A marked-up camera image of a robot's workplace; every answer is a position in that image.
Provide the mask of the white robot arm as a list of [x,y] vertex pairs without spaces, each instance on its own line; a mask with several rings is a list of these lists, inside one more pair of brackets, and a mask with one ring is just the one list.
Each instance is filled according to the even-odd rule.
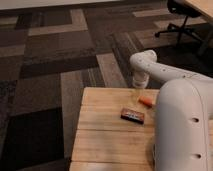
[[156,99],[155,171],[213,171],[210,126],[213,78],[165,65],[153,50],[130,57],[133,85],[162,83]]

